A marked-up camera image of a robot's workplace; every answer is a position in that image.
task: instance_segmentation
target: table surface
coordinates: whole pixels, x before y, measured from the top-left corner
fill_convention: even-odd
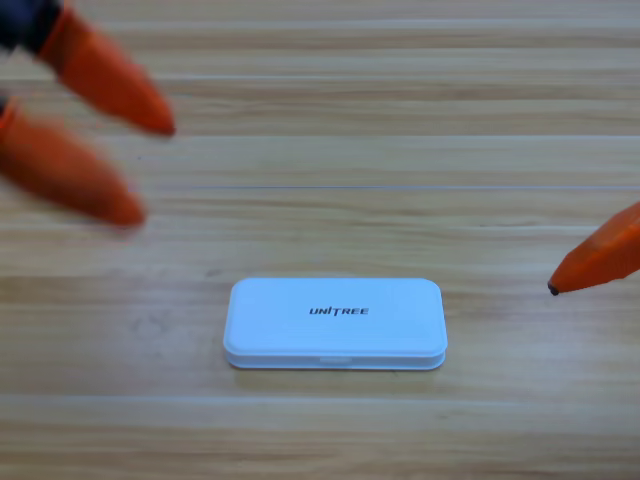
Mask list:
[[[171,97],[159,141],[20,53],[110,152],[132,238],[0,194],[0,477],[640,478],[640,277],[552,297],[640,196],[637,0],[79,0]],[[433,372],[241,371],[249,276],[443,291]]]

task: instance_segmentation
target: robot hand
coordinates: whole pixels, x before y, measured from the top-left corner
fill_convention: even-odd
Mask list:
[[[0,0],[0,44],[22,48],[98,112],[143,132],[175,133],[170,107],[144,70],[104,33],[55,0]],[[19,189],[115,227],[145,211],[108,162],[55,120],[0,98],[0,175]]]

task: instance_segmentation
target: orange finger cover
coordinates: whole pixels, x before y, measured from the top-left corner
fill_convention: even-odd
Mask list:
[[[139,227],[141,202],[118,173],[69,132],[10,102],[0,118],[0,176],[65,210],[115,227]]]
[[[170,106],[144,69],[68,5],[37,58],[53,69],[61,84],[102,113],[149,133],[175,133]]]
[[[618,212],[571,251],[548,282],[553,295],[621,280],[640,270],[640,202]]]

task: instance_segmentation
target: black fingertip tip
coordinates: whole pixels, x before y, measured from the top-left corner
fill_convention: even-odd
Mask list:
[[[547,283],[547,287],[549,287],[549,291],[551,292],[551,295],[553,295],[554,297],[557,297],[558,295],[560,295],[560,292],[558,291],[558,289],[553,285],[551,285],[551,282]]]

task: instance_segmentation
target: case lid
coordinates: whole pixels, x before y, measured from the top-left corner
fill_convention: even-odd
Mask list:
[[[420,278],[248,278],[233,287],[224,346],[243,368],[436,368],[442,296]]]

